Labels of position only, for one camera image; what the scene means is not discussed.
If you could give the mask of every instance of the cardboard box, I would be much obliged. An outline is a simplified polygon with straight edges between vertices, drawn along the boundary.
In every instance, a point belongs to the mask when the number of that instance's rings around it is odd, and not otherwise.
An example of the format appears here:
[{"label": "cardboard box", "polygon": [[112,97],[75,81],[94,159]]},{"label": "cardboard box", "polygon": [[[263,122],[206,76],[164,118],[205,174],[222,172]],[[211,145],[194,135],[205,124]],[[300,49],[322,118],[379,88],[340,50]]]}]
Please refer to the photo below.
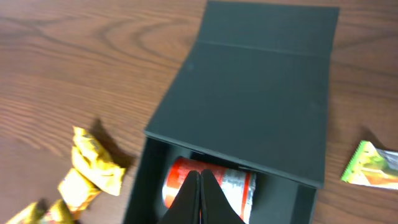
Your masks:
[{"label": "cardboard box", "polygon": [[152,117],[125,223],[157,223],[183,156],[257,172],[250,224],[311,223],[323,187],[338,9],[209,1]]}]

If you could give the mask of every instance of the orange can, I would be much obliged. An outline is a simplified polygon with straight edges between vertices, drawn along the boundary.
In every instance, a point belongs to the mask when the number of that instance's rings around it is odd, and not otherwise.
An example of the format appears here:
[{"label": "orange can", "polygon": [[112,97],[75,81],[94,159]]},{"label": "orange can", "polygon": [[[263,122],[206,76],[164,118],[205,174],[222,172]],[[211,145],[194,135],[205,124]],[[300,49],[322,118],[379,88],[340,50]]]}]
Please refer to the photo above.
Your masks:
[{"label": "orange can", "polygon": [[212,171],[232,209],[245,223],[249,223],[256,175],[183,157],[174,162],[163,184],[162,196],[165,206],[170,208],[191,170],[201,172],[205,169]]}]

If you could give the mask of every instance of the yellow candy wrapper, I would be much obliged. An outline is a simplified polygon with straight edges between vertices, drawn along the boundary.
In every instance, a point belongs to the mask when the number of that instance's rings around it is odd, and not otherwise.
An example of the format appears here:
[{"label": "yellow candy wrapper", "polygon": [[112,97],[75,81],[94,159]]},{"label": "yellow candy wrapper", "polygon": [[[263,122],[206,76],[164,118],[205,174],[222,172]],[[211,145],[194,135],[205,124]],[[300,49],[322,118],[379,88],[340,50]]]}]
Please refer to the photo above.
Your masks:
[{"label": "yellow candy wrapper", "polygon": [[90,202],[101,193],[91,181],[74,168],[70,169],[67,176],[61,181],[58,190],[74,220],[79,219],[81,211],[85,210]]},{"label": "yellow candy wrapper", "polygon": [[38,224],[74,224],[73,218],[65,202],[57,200],[47,211]]},{"label": "yellow candy wrapper", "polygon": [[74,127],[72,163],[75,169],[101,190],[118,196],[124,168],[116,165],[102,145],[83,128]]},{"label": "yellow candy wrapper", "polygon": [[39,208],[38,203],[34,202],[12,217],[6,224],[37,223],[44,213],[44,209]]}]

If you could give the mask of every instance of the can label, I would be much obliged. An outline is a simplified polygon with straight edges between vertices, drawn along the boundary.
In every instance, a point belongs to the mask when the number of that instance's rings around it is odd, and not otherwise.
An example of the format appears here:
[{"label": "can label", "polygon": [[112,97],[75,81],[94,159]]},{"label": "can label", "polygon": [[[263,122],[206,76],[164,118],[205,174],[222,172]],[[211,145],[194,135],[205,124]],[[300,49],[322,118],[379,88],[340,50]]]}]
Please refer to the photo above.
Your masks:
[{"label": "can label", "polygon": [[177,196],[178,191],[191,170],[201,172],[205,169],[212,171],[236,214],[238,214],[245,223],[249,223],[252,196],[256,188],[255,174],[182,157],[174,162],[165,179],[162,189],[165,206],[170,208],[175,196]]}]

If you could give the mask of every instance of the green wrapper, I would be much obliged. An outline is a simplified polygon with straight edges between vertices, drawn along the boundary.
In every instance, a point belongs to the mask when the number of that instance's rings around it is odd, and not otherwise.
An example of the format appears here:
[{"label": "green wrapper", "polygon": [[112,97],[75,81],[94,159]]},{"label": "green wrapper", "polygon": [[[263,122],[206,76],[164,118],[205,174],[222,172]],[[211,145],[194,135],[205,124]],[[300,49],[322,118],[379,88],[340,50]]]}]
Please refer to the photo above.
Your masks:
[{"label": "green wrapper", "polygon": [[398,190],[398,152],[376,149],[371,142],[361,141],[341,180]]}]

